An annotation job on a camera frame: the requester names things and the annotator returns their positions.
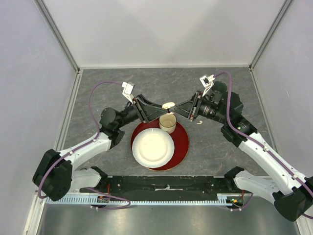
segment round red tray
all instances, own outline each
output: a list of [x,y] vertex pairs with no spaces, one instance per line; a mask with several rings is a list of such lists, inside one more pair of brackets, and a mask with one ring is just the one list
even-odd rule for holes
[[[148,128],[159,128],[159,123],[158,119],[150,122],[150,123],[141,123],[139,124],[131,137],[131,147],[133,146],[133,142],[135,137],[142,132],[143,130],[146,130]],[[174,142],[174,154],[170,161],[158,168],[148,168],[151,170],[169,170],[172,169],[173,167],[177,166],[179,163],[182,162],[182,160],[185,158],[188,152],[189,148],[189,138],[186,130],[183,128],[183,126],[180,123],[176,123],[176,128],[173,133],[170,134],[170,136],[173,139]]]

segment ceramic plate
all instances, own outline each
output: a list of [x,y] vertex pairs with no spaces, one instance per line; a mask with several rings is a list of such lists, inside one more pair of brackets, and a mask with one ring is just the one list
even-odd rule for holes
[[170,161],[174,153],[174,142],[165,131],[149,128],[136,136],[132,151],[139,164],[156,168]]

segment metal frame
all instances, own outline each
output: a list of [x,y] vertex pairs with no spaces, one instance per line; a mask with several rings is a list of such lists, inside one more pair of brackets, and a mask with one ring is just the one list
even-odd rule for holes
[[44,200],[40,199],[37,194],[33,197],[28,218],[24,227],[23,235],[36,235],[40,220],[44,211]]
[[53,20],[44,0],[34,0],[35,3],[37,4],[39,10],[41,11],[43,17],[45,18],[45,21],[48,23],[52,33],[54,34],[56,40],[58,41],[60,47],[62,48],[63,52],[67,56],[68,61],[72,65],[75,71],[79,71],[80,68],[77,65],[72,53],[70,52],[64,38],[62,37],[55,21]]
[[57,142],[55,144],[56,151],[60,151],[60,150],[63,149],[64,143],[65,143],[65,139],[66,139],[66,136],[67,136],[67,130],[68,130],[68,127],[69,127],[70,118],[72,117],[74,104],[75,104],[75,100],[76,100],[76,97],[77,97],[79,85],[80,85],[80,82],[82,80],[82,76],[83,76],[83,70],[80,70],[76,74],[76,77],[75,77],[75,80],[74,80],[74,84],[73,84],[73,88],[72,88],[72,91],[70,93],[67,109],[66,109],[65,114],[64,114],[64,120],[63,120],[62,125],[61,125],[61,129],[60,129],[58,140],[57,140]]
[[[59,137],[54,145],[54,149],[56,149],[57,151],[62,150],[64,146],[64,142],[65,142],[66,135],[67,135],[67,130],[69,127],[69,121],[72,116],[72,112],[73,112],[75,100],[77,97],[79,84],[82,79],[82,75],[83,75],[83,70],[76,73],[76,77],[73,83],[73,88],[72,88],[72,91],[68,100],[67,109],[65,111],[64,119],[60,128],[60,131],[59,131]],[[32,202],[28,217],[27,217],[27,221],[24,227],[23,235],[37,234],[40,220],[44,211],[45,200],[46,199],[40,199],[37,196],[37,193],[35,193],[33,202]]]
[[265,119],[265,124],[268,127],[268,134],[269,134],[269,137],[270,137],[270,141],[272,142],[272,147],[277,152],[278,150],[277,150],[277,146],[276,146],[276,143],[275,143],[275,138],[274,138],[273,131],[272,131],[272,126],[271,126],[271,123],[269,121],[269,118],[268,118],[268,115],[267,115],[267,112],[266,112],[266,108],[265,108],[265,106],[263,104],[263,99],[262,99],[261,93],[259,91],[258,85],[256,83],[255,75],[254,75],[253,71],[250,71],[250,73],[251,73],[251,77],[252,77],[252,81],[253,81],[253,84],[254,84],[255,91],[257,93],[257,96],[258,96],[258,99],[259,99],[259,102],[260,102],[260,105],[261,105],[262,113],[263,113],[263,116],[264,116],[264,119]]
[[288,9],[290,8],[291,4],[292,4],[293,0],[285,0],[285,2],[283,3],[282,7],[280,8],[276,18],[274,19],[274,22],[272,23],[272,25],[270,26],[268,33],[266,34],[263,42],[261,43],[258,51],[256,52],[251,64],[250,64],[250,69],[253,70],[255,65],[257,64],[257,62],[259,61],[260,57],[262,56],[264,50],[266,49],[268,43],[270,42],[272,36],[274,35],[274,33],[276,32],[280,22],[282,21],[283,17],[285,16],[286,12],[288,11]]
[[[127,202],[123,201],[109,201],[99,202],[99,194],[94,193],[81,193],[81,194],[67,194],[59,201],[52,201],[47,198],[45,203],[47,204],[66,204],[66,205],[126,205]],[[131,205],[134,206],[232,206],[231,203],[226,202],[227,196],[218,195],[217,200],[210,201],[131,201]]]

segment metal surface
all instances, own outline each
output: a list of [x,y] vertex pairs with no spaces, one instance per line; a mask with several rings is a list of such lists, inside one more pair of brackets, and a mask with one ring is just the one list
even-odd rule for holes
[[258,197],[241,212],[207,206],[134,206],[96,211],[45,205],[37,235],[300,235],[272,204]]
[[[63,205],[126,205],[123,201],[99,202],[99,194],[87,195],[66,195],[59,201],[52,201],[47,198],[46,204],[63,204]],[[217,201],[131,201],[132,205],[146,206],[231,206],[231,203],[226,203],[226,196],[218,196]]]
[[256,63],[259,61],[260,57],[262,56],[265,48],[267,47],[269,41],[271,40],[272,36],[274,35],[275,31],[277,30],[280,22],[282,21],[285,13],[287,12],[287,10],[289,9],[289,7],[291,6],[291,3],[293,2],[293,0],[285,0],[284,4],[282,5],[282,7],[280,8],[276,18],[274,19],[274,22],[272,23],[272,25],[269,28],[268,33],[266,34],[263,42],[261,43],[260,48],[258,49],[257,53],[255,54],[250,68],[254,69]]
[[65,55],[68,58],[68,61],[70,62],[70,64],[72,65],[72,67],[75,69],[75,71],[79,71],[79,67],[73,57],[73,55],[71,54],[71,52],[68,49],[67,44],[65,43],[56,23],[54,22],[44,0],[34,0],[35,3],[37,4],[39,10],[41,11],[43,17],[45,18],[46,22],[48,23],[52,33],[54,34],[56,40],[58,41],[58,43],[60,44],[60,47],[62,48],[63,52],[65,53]]

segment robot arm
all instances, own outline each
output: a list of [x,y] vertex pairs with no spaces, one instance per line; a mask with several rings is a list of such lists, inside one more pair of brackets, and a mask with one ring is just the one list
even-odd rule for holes
[[168,113],[161,105],[148,101],[143,95],[131,95],[134,84],[124,83],[123,95],[131,102],[121,112],[106,108],[101,113],[99,133],[68,149],[56,152],[53,149],[45,152],[34,176],[33,183],[52,200],[57,201],[69,191],[85,187],[95,187],[101,178],[106,176],[97,167],[75,171],[81,164],[95,155],[115,147],[124,136],[121,127],[140,119],[143,123],[159,118]]
[[[93,156],[119,144],[124,136],[121,127],[137,119],[148,123],[168,112],[177,113],[191,121],[200,115],[223,123],[221,128],[223,136],[254,159],[273,179],[268,181],[250,174],[243,168],[235,167],[225,175],[229,187],[247,190],[265,198],[273,203],[286,219],[295,221],[313,204],[313,198],[298,180],[305,182],[306,186],[313,190],[313,177],[307,178],[294,169],[266,143],[257,129],[241,115],[243,104],[239,96],[232,92],[229,107],[230,120],[237,130],[247,135],[247,138],[234,131],[228,125],[226,118],[227,86],[222,82],[213,83],[214,79],[214,76],[201,77],[204,92],[197,91],[190,100],[168,110],[148,101],[141,94],[133,97],[131,93],[134,84],[123,83],[123,95],[129,100],[125,109],[121,112],[113,108],[104,109],[101,114],[99,133],[59,153],[53,149],[47,151],[33,177],[33,182],[39,186],[46,175],[42,190],[53,201],[61,199],[67,192],[75,189],[93,188],[98,185],[102,177],[106,177],[106,174],[97,167],[82,171],[75,171],[75,169]],[[264,147],[260,147],[250,138],[262,143]],[[271,151],[277,159],[275,160],[268,151]],[[57,165],[50,174],[47,174],[56,162]]]
[[299,181],[304,182],[312,190],[313,177],[307,178],[266,143],[257,129],[241,115],[243,104],[239,96],[232,92],[229,118],[234,128],[246,134],[248,138],[234,131],[228,125],[226,118],[227,86],[222,82],[215,82],[212,85],[214,80],[212,76],[203,76],[200,80],[205,88],[209,87],[204,90],[207,95],[196,92],[190,100],[176,105],[170,111],[190,120],[195,120],[200,115],[223,123],[224,126],[221,128],[223,136],[247,153],[273,179],[272,181],[265,180],[237,166],[225,175],[225,178],[229,179],[230,187],[247,190],[265,198],[273,203],[286,219],[295,221],[313,204],[313,198]]

